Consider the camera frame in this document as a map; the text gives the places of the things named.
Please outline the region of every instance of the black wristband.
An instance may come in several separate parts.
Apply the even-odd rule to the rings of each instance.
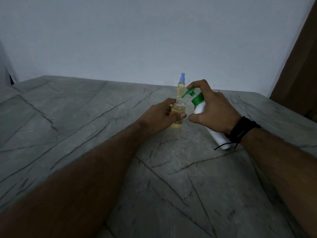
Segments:
[[[258,125],[255,121],[251,121],[245,116],[243,116],[239,122],[233,127],[231,130],[230,134],[224,134],[230,141],[231,143],[225,143],[225,144],[233,144],[236,143],[235,148],[237,145],[241,142],[242,138],[244,135],[246,135],[252,128],[261,128],[260,125]]]

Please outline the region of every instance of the white wall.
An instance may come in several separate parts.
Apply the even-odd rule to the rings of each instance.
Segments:
[[[269,95],[314,0],[0,0],[20,81],[41,75]]]

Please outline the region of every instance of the bottle neck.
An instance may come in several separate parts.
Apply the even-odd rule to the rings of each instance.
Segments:
[[[179,98],[179,97],[176,97],[175,105],[176,105],[176,106],[184,106],[184,104],[183,104],[183,99],[182,99],[182,98]]]

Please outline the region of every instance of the tabletop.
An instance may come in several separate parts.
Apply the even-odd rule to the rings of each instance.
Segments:
[[[257,93],[221,92],[240,114],[317,156],[316,123]],[[175,94],[55,76],[12,85],[0,95],[0,211]],[[187,119],[147,140],[98,237],[306,237],[248,153],[216,147]]]

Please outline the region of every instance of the blue spray cap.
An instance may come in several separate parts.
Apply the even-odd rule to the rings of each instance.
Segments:
[[[182,75],[180,76],[179,82],[185,82],[185,74],[182,73]]]

